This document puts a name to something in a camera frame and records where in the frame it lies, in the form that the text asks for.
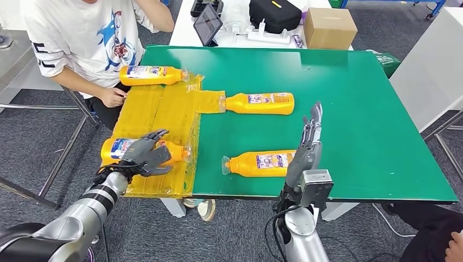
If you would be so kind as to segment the person's hand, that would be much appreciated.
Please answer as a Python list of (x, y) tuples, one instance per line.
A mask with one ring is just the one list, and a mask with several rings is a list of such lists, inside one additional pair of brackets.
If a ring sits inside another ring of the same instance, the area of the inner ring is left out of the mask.
[(462, 235), (457, 232), (451, 233), (452, 240), (449, 241), (449, 247), (446, 248), (445, 262), (462, 262)]

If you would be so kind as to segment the person's right hand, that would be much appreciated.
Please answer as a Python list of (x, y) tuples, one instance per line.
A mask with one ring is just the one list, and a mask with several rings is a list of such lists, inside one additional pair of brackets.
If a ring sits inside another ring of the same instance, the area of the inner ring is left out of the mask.
[(121, 106), (126, 100), (127, 93), (119, 88), (103, 88), (98, 98), (108, 108)]

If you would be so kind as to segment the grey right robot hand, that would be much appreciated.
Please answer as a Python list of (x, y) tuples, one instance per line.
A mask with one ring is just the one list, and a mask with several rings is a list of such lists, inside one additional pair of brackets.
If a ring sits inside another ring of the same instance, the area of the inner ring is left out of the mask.
[(296, 187), (299, 184), (302, 172), (315, 169), (321, 159), (322, 142), (322, 115), (321, 102), (315, 102), (310, 109), (311, 118), (303, 117), (303, 129), (301, 140), (296, 149), (293, 160), (289, 163), (285, 184), (289, 187)]

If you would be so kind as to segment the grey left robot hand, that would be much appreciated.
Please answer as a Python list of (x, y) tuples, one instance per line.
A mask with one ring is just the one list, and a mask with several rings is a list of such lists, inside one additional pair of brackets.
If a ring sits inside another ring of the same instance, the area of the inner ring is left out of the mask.
[(165, 145), (157, 146), (161, 138), (168, 134), (166, 129), (159, 129), (152, 133), (144, 135), (142, 138), (131, 143), (129, 148), (122, 156), (122, 160), (128, 162), (136, 162), (152, 164), (154, 166), (161, 165), (168, 160), (171, 160), (171, 154)]

